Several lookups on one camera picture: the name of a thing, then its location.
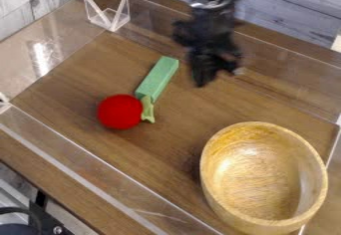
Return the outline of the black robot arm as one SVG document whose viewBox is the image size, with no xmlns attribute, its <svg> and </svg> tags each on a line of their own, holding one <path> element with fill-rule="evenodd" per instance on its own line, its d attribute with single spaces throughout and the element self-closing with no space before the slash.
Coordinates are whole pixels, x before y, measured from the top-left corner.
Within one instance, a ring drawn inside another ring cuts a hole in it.
<svg viewBox="0 0 341 235">
<path fill-rule="evenodd" d="M 198 87 L 219 71 L 231 75 L 240 68 L 242 52 L 233 40 L 237 0 L 190 0 L 190 19 L 173 23 L 171 37 L 187 48 L 191 76 Z"/>
</svg>

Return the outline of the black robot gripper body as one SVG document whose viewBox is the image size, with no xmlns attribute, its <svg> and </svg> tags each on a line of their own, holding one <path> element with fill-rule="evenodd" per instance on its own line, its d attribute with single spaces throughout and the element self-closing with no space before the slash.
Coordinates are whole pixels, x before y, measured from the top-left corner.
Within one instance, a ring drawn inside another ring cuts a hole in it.
<svg viewBox="0 0 341 235">
<path fill-rule="evenodd" d="M 187 58 L 194 63 L 218 59 L 238 63 L 242 52 L 234 42 L 234 7 L 191 8 L 190 18 L 173 23 L 171 37 L 187 48 Z"/>
</svg>

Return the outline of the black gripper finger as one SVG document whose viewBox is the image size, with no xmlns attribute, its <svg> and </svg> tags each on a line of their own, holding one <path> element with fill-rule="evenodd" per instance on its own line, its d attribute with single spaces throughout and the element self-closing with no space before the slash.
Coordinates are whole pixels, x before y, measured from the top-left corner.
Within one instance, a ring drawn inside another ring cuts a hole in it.
<svg viewBox="0 0 341 235">
<path fill-rule="evenodd" d="M 241 66 L 241 59 L 234 56 L 221 56 L 221 67 L 231 74 L 240 75 L 244 72 L 244 68 Z"/>
<path fill-rule="evenodd" d="M 215 79 L 218 66 L 214 58 L 207 55 L 190 57 L 191 77 L 195 85 L 201 88 Z"/>
</svg>

